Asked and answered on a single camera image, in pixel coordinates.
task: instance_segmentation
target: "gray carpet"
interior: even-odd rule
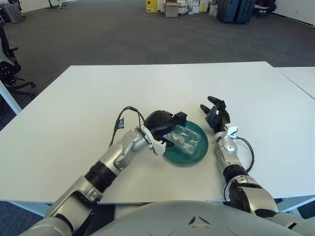
[[[267,61],[274,67],[315,66],[315,28],[274,14],[253,17],[248,25],[230,25],[207,13],[178,18],[148,14],[143,0],[79,0],[68,5],[28,12],[24,22],[4,25],[10,46],[19,48],[18,75],[37,84],[25,91],[39,94],[70,65]],[[30,102],[25,96],[14,97],[22,108]],[[0,130],[14,117],[8,106],[5,110]],[[3,235],[21,232],[19,220],[26,228],[38,220],[10,213],[15,208],[0,204]],[[314,216],[314,208],[313,203],[301,211]],[[17,227],[4,231],[8,223]]]

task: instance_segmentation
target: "white wall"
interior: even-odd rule
[[[50,0],[52,5],[59,5],[57,0]],[[49,6],[48,0],[21,0],[22,12],[34,11]]]
[[[315,0],[276,0],[274,13],[315,25]]]

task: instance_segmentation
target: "teal plate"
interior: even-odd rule
[[[192,165],[199,162],[207,154],[209,147],[207,135],[198,125],[191,121],[187,121],[186,128],[196,132],[201,138],[193,154],[188,154],[176,146],[166,148],[164,153],[165,158],[177,165]]]

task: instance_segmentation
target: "black office chair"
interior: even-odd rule
[[[27,95],[30,99],[35,98],[35,94],[32,92],[23,92],[18,91],[18,89],[24,88],[28,85],[31,87],[36,87],[36,84],[33,82],[26,82],[21,85],[16,85],[18,82],[17,80],[20,79],[15,74],[21,70],[21,66],[18,64],[14,51],[18,48],[9,48],[9,43],[6,38],[5,32],[3,27],[0,25],[0,40],[1,40],[1,47],[0,47],[0,80],[5,84],[8,85],[6,88],[10,93],[20,94],[20,95]]]

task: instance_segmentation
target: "black cable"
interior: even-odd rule
[[[224,195],[224,200],[227,202],[227,200],[226,200],[226,196],[225,196],[225,190],[226,190],[226,187],[227,187],[227,184],[225,185],[225,187],[224,187],[224,190],[223,190],[223,195]]]
[[[251,171],[252,166],[254,165],[254,161],[255,161],[254,150],[252,149],[250,143],[249,143],[246,139],[240,138],[240,137],[237,137],[237,136],[236,136],[236,138],[232,138],[232,139],[239,139],[239,140],[242,140],[244,143],[246,143],[246,145],[248,146],[248,148],[249,148],[250,151],[251,151],[251,154],[252,154],[252,162],[251,162],[250,166],[248,167],[248,169],[246,170],[246,172],[248,173],[249,171]]]
[[[116,120],[115,126],[114,126],[114,132],[113,132],[112,140],[111,140],[109,146],[112,146],[112,144],[114,142],[114,138],[115,138],[116,132],[118,130],[118,125],[119,125],[119,122],[120,122],[120,118],[121,118],[123,112],[126,111],[126,110],[131,110],[131,111],[136,112],[138,114],[140,132],[141,132],[144,140],[147,142],[147,144],[150,145],[150,142],[145,137],[145,133],[141,130],[141,120],[143,121],[143,123],[145,122],[145,120],[143,118],[143,115],[138,111],[138,109],[136,109],[136,108],[134,108],[132,106],[128,106],[128,107],[123,108],[123,110],[119,113],[119,115],[117,117],[117,120]],[[153,150],[154,154],[157,155],[156,151],[154,150],[154,147],[152,147],[152,150]]]
[[[250,166],[248,167],[248,169],[246,170],[246,172],[248,173],[248,172],[252,169],[252,166],[254,165],[254,161],[255,161],[254,150],[252,149],[250,143],[249,143],[246,139],[241,138],[241,137],[237,137],[237,136],[236,136],[236,138],[232,138],[232,139],[239,139],[239,140],[242,140],[244,143],[246,143],[246,145],[248,146],[248,148],[249,148],[250,151],[251,151],[252,162],[251,162]],[[224,187],[223,195],[224,195],[224,200],[227,202],[226,196],[225,196],[226,187],[227,187],[227,184],[226,184],[225,187]]]
[[[116,120],[116,122],[115,122],[114,132],[113,132],[112,140],[111,140],[109,146],[111,146],[111,145],[113,144],[113,142],[114,142],[114,138],[115,138],[116,132],[117,132],[117,130],[118,130],[118,125],[119,125],[120,117],[122,116],[122,114],[123,114],[124,111],[126,111],[126,110],[131,110],[131,111],[134,111],[134,112],[138,113],[138,115],[142,118],[142,120],[143,120],[143,122],[144,122],[144,118],[143,118],[142,114],[141,114],[136,108],[134,108],[134,107],[132,107],[132,106],[128,106],[128,107],[123,108],[123,110],[119,113],[119,115],[118,115],[118,117],[117,117],[117,120]]]

